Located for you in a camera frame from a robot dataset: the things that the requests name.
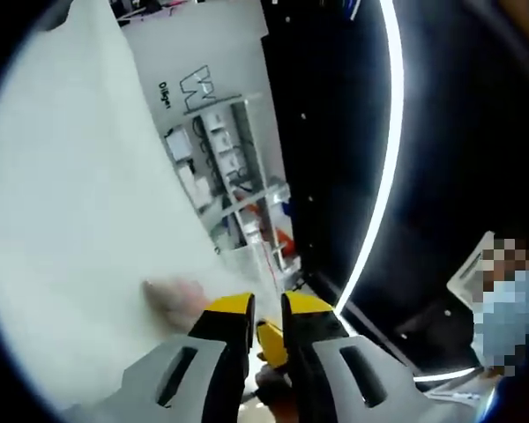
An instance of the curved light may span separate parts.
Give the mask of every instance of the curved light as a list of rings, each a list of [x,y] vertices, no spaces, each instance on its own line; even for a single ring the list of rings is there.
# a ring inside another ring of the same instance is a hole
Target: curved light
[[[346,301],[356,286],[361,276],[364,265],[369,258],[370,250],[374,245],[378,229],[384,216],[384,210],[388,204],[391,185],[394,180],[396,163],[398,161],[399,139],[402,132],[402,117],[404,113],[404,61],[402,58],[402,42],[399,36],[398,18],[394,4],[391,0],[380,0],[384,25],[388,36],[388,49],[390,52],[390,74],[391,74],[391,106],[390,106],[390,128],[388,132],[388,142],[386,145],[386,156],[384,157],[384,167],[378,195],[374,205],[374,211],[370,218],[369,229],[364,237],[361,252],[354,264],[353,272],[346,282],[345,289],[339,297],[335,306],[335,313],[340,314]]]
[[[465,368],[464,370],[459,370],[458,372],[443,373],[441,375],[415,376],[414,382],[446,381],[449,379],[456,379],[457,377],[469,375],[474,370],[476,370],[476,367]]]

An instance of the blue face mask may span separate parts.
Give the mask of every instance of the blue face mask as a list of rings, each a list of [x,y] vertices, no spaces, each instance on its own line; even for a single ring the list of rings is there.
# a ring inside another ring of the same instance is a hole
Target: blue face mask
[[[484,367],[515,366],[529,345],[529,271],[496,281],[494,291],[474,304],[473,348]]]

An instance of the face mask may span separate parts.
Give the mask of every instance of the face mask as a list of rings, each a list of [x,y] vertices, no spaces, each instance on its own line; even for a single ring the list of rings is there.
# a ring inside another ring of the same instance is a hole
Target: face mask
[[[529,271],[515,271],[514,280],[495,281],[494,291],[474,304],[473,316],[471,347],[481,365],[520,364],[522,347],[529,343]]]

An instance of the white wall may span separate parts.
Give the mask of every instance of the white wall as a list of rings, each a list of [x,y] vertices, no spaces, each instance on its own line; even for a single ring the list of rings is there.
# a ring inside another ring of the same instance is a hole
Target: white wall
[[[74,0],[0,92],[4,341],[55,407],[95,401],[167,335],[141,280],[211,269],[211,295],[238,290],[216,263],[108,2]]]

